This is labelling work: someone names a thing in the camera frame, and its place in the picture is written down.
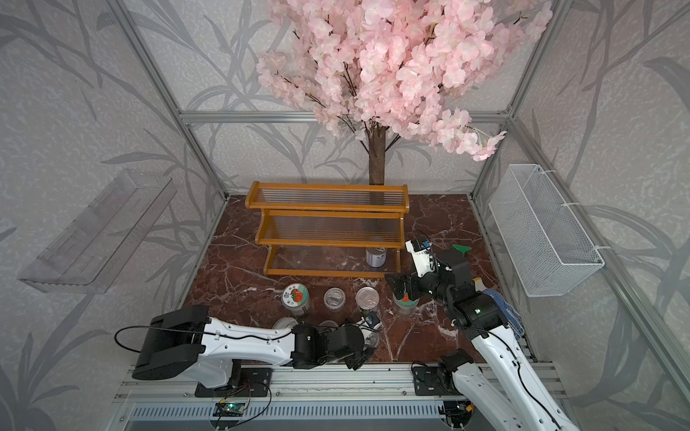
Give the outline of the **tall jar strawberry lid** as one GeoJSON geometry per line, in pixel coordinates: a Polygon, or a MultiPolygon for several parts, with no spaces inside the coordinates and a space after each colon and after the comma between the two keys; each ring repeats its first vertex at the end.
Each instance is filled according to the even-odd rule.
{"type": "Polygon", "coordinates": [[[300,283],[288,285],[281,295],[281,303],[295,317],[306,316],[311,307],[307,287],[300,283]]]}

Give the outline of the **green silver-top tin can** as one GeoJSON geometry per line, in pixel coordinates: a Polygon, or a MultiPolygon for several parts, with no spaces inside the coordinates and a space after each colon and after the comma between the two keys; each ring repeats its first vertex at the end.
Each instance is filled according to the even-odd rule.
{"type": "Polygon", "coordinates": [[[373,287],[362,287],[355,295],[356,304],[362,315],[370,315],[379,309],[380,296],[373,287]]]}

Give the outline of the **orange wooden three-tier shelf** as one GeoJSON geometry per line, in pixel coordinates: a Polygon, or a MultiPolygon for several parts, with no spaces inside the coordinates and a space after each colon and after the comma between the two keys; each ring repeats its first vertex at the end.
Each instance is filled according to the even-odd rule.
{"type": "Polygon", "coordinates": [[[245,200],[261,213],[255,242],[268,249],[268,276],[382,278],[402,269],[408,188],[257,181],[245,200]],[[367,248],[387,250],[368,266],[367,248]]]}

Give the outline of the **green white tin can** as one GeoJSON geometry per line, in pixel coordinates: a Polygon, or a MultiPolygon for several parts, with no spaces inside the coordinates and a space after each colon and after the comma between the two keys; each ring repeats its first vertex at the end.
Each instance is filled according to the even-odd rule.
{"type": "Polygon", "coordinates": [[[298,321],[293,317],[283,317],[278,319],[273,325],[274,330],[292,329],[298,325],[298,321]]]}

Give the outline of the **small clear tub pink label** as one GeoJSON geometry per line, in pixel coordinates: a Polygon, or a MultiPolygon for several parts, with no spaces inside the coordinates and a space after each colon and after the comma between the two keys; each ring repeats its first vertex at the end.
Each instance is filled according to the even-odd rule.
{"type": "Polygon", "coordinates": [[[347,300],[345,292],[339,287],[332,287],[325,292],[323,303],[330,312],[341,312],[347,300]]]}

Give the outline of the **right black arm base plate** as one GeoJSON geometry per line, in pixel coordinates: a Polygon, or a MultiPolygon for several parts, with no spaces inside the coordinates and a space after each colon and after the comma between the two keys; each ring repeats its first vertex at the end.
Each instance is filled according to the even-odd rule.
{"type": "Polygon", "coordinates": [[[411,364],[414,392],[418,396],[459,395],[452,379],[439,366],[429,366],[421,362],[411,364]]]}

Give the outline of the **silver grey tin can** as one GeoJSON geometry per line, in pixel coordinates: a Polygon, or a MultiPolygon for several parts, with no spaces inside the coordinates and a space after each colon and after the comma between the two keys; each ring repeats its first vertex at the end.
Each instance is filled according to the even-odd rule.
{"type": "Polygon", "coordinates": [[[384,248],[367,248],[366,262],[368,266],[378,269],[386,264],[387,250],[384,248]]]}

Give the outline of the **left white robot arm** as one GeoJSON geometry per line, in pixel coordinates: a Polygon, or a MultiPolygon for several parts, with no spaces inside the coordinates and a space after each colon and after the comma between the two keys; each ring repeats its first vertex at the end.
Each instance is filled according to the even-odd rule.
{"type": "Polygon", "coordinates": [[[382,321],[376,314],[336,328],[298,323],[292,328],[262,329],[226,323],[194,305],[156,316],[145,327],[132,372],[139,381],[163,381],[183,375],[207,389],[233,380],[242,361],[313,369],[341,361],[357,370],[376,349],[367,339],[382,321]]]}

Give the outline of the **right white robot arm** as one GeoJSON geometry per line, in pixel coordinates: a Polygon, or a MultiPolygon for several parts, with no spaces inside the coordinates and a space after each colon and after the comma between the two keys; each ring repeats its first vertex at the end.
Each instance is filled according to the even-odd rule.
{"type": "Polygon", "coordinates": [[[434,253],[429,242],[406,244],[414,270],[388,274],[398,299],[422,296],[439,303],[451,323],[472,343],[497,385],[463,350],[438,361],[438,380],[465,396],[496,430],[575,430],[519,346],[501,294],[475,285],[465,255],[455,248],[434,253]]]}

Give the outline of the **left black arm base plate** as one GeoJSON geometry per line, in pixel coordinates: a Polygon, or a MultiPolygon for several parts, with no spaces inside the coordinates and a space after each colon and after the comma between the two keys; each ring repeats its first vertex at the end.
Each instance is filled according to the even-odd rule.
{"type": "Polygon", "coordinates": [[[194,393],[196,398],[266,398],[270,389],[272,369],[241,368],[238,374],[233,374],[225,386],[208,389],[198,384],[194,393]]]}

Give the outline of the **clear jar red label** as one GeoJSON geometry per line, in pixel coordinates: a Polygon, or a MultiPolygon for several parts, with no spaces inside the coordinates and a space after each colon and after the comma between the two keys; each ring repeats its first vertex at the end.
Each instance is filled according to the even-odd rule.
{"type": "Polygon", "coordinates": [[[402,299],[394,298],[394,304],[399,314],[403,316],[414,314],[417,310],[420,299],[412,300],[405,295],[402,299]]]}

